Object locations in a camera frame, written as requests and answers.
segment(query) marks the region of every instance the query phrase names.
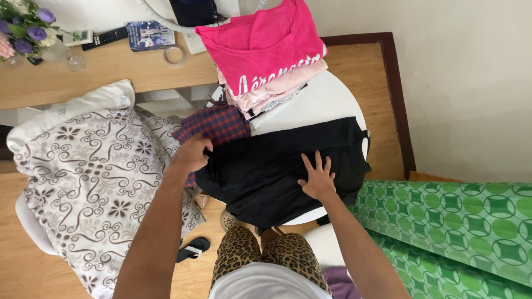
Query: book cover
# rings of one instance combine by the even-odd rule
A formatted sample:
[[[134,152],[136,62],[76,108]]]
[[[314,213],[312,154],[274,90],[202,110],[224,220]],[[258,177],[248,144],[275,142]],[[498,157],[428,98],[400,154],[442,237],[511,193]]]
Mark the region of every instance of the book cover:
[[[164,49],[176,44],[173,30],[156,21],[131,22],[126,28],[129,48],[133,52]]]

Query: red and blue plaid fabric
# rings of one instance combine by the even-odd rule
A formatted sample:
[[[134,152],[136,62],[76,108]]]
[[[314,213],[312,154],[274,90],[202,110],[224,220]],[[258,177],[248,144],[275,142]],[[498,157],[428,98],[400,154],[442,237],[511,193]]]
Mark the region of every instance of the red and blue plaid fabric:
[[[213,146],[251,136],[250,123],[238,108],[233,105],[219,105],[201,109],[181,121],[181,128],[172,134],[183,144],[197,133],[210,138]],[[196,186],[196,176],[192,172],[185,187]]]

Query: hand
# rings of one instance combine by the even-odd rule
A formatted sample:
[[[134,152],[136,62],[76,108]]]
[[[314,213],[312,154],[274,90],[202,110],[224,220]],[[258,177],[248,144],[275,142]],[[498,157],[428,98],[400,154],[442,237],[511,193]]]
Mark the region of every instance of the hand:
[[[200,170],[207,165],[207,160],[209,159],[209,157],[203,154],[205,148],[212,152],[213,146],[211,140],[203,138],[201,134],[194,135],[177,149],[171,166],[175,165],[175,167],[187,171],[187,173]]]
[[[305,154],[301,154],[303,163],[305,163],[305,167],[309,172],[309,181],[297,180],[297,183],[303,187],[303,192],[307,193],[310,197],[323,201],[331,194],[336,195],[336,188],[334,186],[335,173],[333,172],[329,175],[331,158],[326,158],[325,168],[322,168],[320,151],[316,151],[315,155],[316,169],[312,167],[309,158]]]

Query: white round table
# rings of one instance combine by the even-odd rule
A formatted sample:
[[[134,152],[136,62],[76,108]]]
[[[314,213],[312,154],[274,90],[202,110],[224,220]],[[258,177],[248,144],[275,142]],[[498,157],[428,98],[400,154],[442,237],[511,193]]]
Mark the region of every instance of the white round table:
[[[221,93],[221,87],[214,93]],[[364,115],[351,91],[329,71],[325,71],[309,81],[303,93],[284,103],[284,107],[265,120],[251,136],[269,132],[309,126],[330,120],[356,117],[361,130],[366,130]],[[368,156],[368,139],[362,142],[364,159]],[[326,215],[324,207],[307,212],[284,225],[297,225]]]

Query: wooden desk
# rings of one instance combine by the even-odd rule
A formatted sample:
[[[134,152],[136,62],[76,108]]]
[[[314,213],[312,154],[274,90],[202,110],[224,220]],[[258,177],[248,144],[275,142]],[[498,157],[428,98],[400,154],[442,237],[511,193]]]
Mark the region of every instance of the wooden desk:
[[[216,66],[207,52],[192,55],[182,34],[177,44],[187,52],[179,68],[163,61],[164,50],[132,52],[127,39],[86,52],[72,47],[87,61],[81,72],[71,72],[63,63],[28,61],[16,70],[0,63],[0,109],[66,102],[100,86],[130,79],[135,92],[149,92],[218,82]]]

